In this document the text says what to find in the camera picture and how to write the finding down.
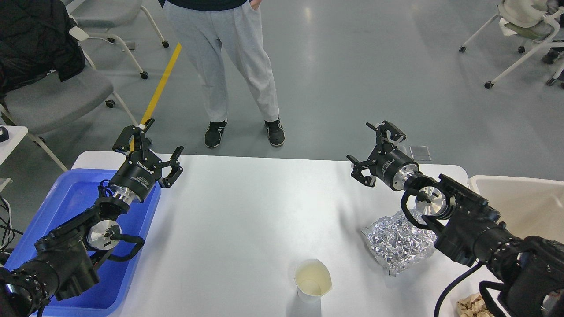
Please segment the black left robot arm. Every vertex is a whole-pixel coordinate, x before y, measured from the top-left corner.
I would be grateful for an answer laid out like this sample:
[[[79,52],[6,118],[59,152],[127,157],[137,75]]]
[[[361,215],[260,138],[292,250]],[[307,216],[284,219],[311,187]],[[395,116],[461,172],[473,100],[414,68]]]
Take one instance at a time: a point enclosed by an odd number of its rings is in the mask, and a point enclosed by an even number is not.
[[[99,283],[97,271],[105,261],[129,261],[143,248],[143,237],[123,233],[118,217],[133,203],[143,203],[155,184],[169,188],[183,173],[182,146],[168,161],[150,149],[146,133],[154,121],[123,129],[112,149],[123,153],[125,162],[112,179],[100,182],[93,206],[38,239],[34,258],[1,269],[3,317],[40,317],[52,297],[76,297]]]

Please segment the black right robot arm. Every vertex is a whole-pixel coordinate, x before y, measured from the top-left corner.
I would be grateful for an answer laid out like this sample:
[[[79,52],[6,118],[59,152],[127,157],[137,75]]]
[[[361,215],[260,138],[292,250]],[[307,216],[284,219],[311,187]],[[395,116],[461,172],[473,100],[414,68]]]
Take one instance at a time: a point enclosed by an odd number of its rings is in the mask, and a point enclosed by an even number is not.
[[[436,181],[421,173],[417,162],[397,148],[406,135],[394,124],[382,121],[367,126],[375,132],[375,148],[365,161],[347,156],[351,176],[367,187],[381,179],[390,189],[403,192],[400,206],[407,220],[434,232],[434,247],[469,267],[441,293],[435,317],[451,289],[481,267],[499,279],[479,283],[485,305],[495,317],[563,315],[562,243],[514,236],[485,198],[447,175],[440,174]]]

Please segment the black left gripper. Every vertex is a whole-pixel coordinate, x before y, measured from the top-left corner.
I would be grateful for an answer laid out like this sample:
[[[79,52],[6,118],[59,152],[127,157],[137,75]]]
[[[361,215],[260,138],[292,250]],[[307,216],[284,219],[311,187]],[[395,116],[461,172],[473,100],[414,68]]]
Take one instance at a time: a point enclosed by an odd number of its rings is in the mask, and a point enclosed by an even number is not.
[[[113,198],[125,203],[143,203],[156,183],[159,183],[161,188],[171,188],[183,173],[178,159],[185,149],[184,146],[178,146],[170,160],[164,162],[154,152],[149,151],[152,141],[146,133],[154,122],[155,119],[150,118],[144,124],[127,126],[115,141],[114,152],[132,153],[109,181]],[[149,151],[149,155],[141,158],[141,151]],[[171,168],[166,177],[163,177],[163,168]]]

